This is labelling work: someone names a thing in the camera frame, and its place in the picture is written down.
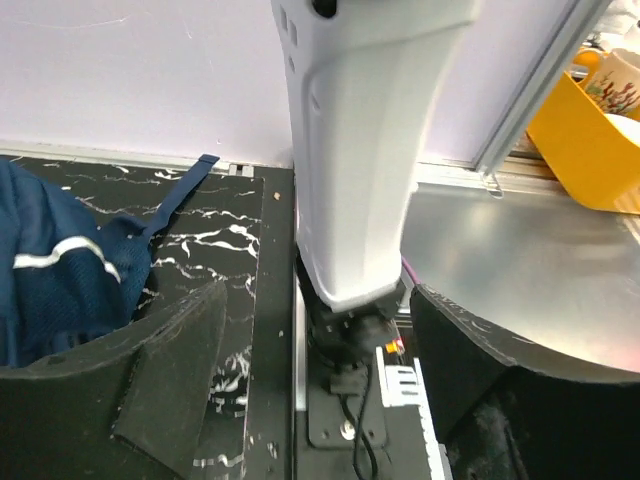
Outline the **navy blue student backpack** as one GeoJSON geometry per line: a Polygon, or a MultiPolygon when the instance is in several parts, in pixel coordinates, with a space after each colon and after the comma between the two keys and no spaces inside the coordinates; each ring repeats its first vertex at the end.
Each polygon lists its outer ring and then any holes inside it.
{"type": "Polygon", "coordinates": [[[1,165],[1,364],[25,367],[128,325],[151,269],[152,237],[207,177],[204,154],[149,221],[100,226],[71,193],[1,165]]]}

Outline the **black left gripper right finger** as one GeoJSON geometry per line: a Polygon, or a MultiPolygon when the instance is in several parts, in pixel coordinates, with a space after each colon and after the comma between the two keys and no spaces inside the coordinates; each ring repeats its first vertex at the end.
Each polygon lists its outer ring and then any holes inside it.
{"type": "Polygon", "coordinates": [[[544,347],[425,285],[410,310],[454,478],[638,478],[638,373],[544,347]]]}

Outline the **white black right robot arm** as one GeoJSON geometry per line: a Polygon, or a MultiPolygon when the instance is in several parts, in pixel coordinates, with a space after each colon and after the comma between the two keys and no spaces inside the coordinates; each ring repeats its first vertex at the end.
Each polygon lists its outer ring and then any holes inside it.
{"type": "Polygon", "coordinates": [[[603,1],[276,1],[296,479],[635,479],[639,221],[500,167],[603,1]]]}

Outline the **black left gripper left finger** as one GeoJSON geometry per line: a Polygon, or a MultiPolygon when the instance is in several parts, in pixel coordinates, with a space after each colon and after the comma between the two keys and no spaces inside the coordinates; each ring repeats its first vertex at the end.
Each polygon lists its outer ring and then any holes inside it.
{"type": "Polygon", "coordinates": [[[1,372],[5,479],[186,479],[226,324],[223,282],[1,372]]]}

